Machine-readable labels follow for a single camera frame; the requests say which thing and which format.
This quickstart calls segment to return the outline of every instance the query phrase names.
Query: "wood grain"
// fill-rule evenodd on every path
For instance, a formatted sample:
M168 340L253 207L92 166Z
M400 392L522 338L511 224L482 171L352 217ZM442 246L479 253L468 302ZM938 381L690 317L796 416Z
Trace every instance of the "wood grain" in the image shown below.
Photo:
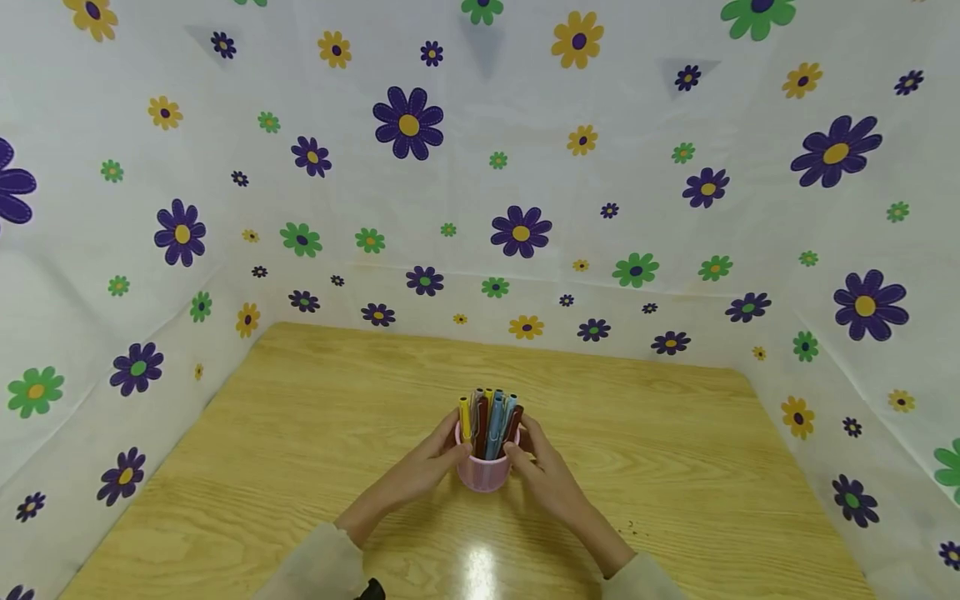
M733 371L274 325L62 598L249 598L477 386L517 393L597 507L691 599L868 599ZM599 598L515 475L456 474L388 516L365 568L391 599Z

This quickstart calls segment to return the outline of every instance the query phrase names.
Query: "sleeve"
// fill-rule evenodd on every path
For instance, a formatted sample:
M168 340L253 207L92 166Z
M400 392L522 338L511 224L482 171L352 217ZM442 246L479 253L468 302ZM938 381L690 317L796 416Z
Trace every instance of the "sleeve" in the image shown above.
M684 600L686 596L657 561L639 552L600 585L603 600Z
M321 523L253 600L353 600L366 586L363 551L333 523Z

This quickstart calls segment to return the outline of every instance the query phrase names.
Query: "pen holder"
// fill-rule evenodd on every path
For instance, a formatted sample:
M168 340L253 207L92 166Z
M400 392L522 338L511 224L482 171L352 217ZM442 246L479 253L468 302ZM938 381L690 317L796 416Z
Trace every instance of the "pen holder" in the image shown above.
M460 422L457 421L456 440L460 440ZM514 444L520 444L520 430L516 431ZM474 492L489 493L496 492L504 483L507 482L507 474L510 473L510 459L504 454L503 458L494 461L482 461L476 457L470 456L463 463L457 465L457 474L460 475L460 481Z

